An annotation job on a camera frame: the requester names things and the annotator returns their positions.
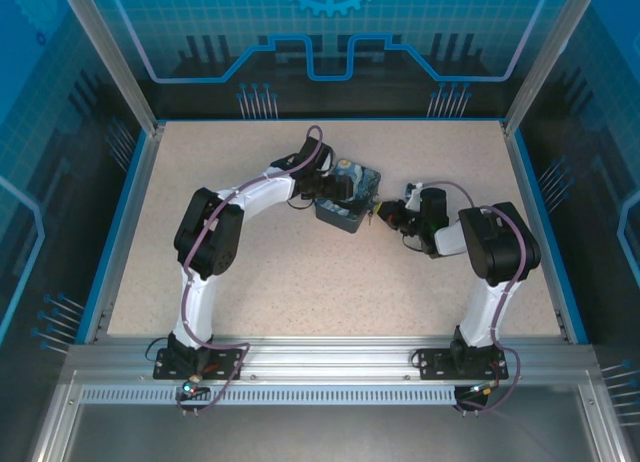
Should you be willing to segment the aluminium right side rail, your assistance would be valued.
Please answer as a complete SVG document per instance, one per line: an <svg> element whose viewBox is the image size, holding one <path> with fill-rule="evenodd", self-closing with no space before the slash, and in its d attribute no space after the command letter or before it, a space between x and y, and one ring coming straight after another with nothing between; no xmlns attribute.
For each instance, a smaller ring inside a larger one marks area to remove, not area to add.
<svg viewBox="0 0 640 462"><path fill-rule="evenodd" d="M509 154L523 206L529 221L530 230L539 243L541 269L553 305L556 321L560 328L560 334L568 344L577 344L579 340L573 328L563 283L556 270L552 247L545 231L541 206L538 203L539 198L536 197L533 185L533 182L536 182L537 179L530 177L528 165L526 164L526 153L521 151L516 137L507 131L505 125L502 125L502 131L506 150Z"/></svg>

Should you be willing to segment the aluminium left side rail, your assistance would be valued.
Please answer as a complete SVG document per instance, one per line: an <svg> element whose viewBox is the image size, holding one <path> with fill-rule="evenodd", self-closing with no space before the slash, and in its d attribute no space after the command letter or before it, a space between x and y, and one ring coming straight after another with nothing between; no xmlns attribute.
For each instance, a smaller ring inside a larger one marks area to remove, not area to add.
<svg viewBox="0 0 640 462"><path fill-rule="evenodd" d="M139 137L76 332L77 345L95 341L103 312L116 302L165 126L161 123L154 135L142 132Z"/></svg>

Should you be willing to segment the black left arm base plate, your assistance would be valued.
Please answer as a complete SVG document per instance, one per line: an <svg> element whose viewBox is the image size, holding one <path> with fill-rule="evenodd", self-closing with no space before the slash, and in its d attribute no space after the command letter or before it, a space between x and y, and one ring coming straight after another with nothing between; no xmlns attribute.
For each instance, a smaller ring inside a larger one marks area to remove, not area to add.
<svg viewBox="0 0 640 462"><path fill-rule="evenodd" d="M154 380L224 381L238 366L242 353L241 349L162 348L157 352L152 377Z"/></svg>

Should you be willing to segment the aluminium frame post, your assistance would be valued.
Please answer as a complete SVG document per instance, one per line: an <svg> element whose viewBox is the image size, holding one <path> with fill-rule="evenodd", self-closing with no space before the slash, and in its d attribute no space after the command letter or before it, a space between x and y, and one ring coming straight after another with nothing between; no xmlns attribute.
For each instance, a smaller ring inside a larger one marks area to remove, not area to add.
<svg viewBox="0 0 640 462"><path fill-rule="evenodd" d="M503 132L507 137L513 136L519 128L591 1L566 0L507 112L503 124Z"/></svg>
<svg viewBox="0 0 640 462"><path fill-rule="evenodd" d="M148 136L155 137L158 129L156 117L94 0L66 1L141 129Z"/></svg>

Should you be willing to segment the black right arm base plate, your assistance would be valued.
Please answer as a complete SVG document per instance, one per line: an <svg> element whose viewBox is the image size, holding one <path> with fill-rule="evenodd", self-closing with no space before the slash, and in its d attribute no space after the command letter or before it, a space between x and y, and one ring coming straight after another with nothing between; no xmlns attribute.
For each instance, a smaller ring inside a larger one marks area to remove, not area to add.
<svg viewBox="0 0 640 462"><path fill-rule="evenodd" d="M509 378L504 352L494 346L472 348L458 355L450 348L422 348L414 352L412 365L423 381Z"/></svg>

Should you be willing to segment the aluminium left frame post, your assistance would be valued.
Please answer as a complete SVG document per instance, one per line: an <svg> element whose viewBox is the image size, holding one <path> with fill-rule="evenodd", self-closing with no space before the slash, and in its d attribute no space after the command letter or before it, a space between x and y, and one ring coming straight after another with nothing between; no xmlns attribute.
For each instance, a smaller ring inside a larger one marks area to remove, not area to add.
<svg viewBox="0 0 640 462"><path fill-rule="evenodd" d="M66 1L141 129L148 136L155 137L158 129L156 117L94 0Z"/></svg>

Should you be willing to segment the aluminium mounting rail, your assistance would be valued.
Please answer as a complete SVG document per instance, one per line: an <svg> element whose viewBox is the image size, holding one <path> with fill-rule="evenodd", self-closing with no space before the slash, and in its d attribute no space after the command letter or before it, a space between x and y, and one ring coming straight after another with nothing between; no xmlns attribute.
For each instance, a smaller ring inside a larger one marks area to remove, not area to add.
<svg viewBox="0 0 640 462"><path fill-rule="evenodd" d="M431 337L251 337L241 371L245 385L416 385L409 361L418 348L448 346L446 336ZM507 357L519 365L525 386L581 385L600 379L594 349L560 337L512 337L503 344L516 350ZM63 383L150 384L147 338L105 336L72 346L60 374Z"/></svg>

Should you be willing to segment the aluminium right frame post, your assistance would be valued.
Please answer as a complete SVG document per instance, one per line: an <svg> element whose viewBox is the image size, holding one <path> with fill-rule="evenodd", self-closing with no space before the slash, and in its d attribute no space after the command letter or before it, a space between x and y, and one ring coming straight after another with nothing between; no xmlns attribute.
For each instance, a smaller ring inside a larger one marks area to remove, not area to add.
<svg viewBox="0 0 640 462"><path fill-rule="evenodd" d="M507 112L503 124L503 132L507 137L513 136L519 128L591 1L566 0Z"/></svg>

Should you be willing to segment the starry night painted tin box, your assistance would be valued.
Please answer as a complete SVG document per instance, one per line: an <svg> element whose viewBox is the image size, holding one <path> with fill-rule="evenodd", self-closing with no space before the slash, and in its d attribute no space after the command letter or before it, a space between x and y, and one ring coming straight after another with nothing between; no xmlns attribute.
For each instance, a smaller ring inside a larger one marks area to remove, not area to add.
<svg viewBox="0 0 640 462"><path fill-rule="evenodd" d="M373 209L381 174L340 159L324 177L321 197L314 200L316 218L354 234Z"/></svg>

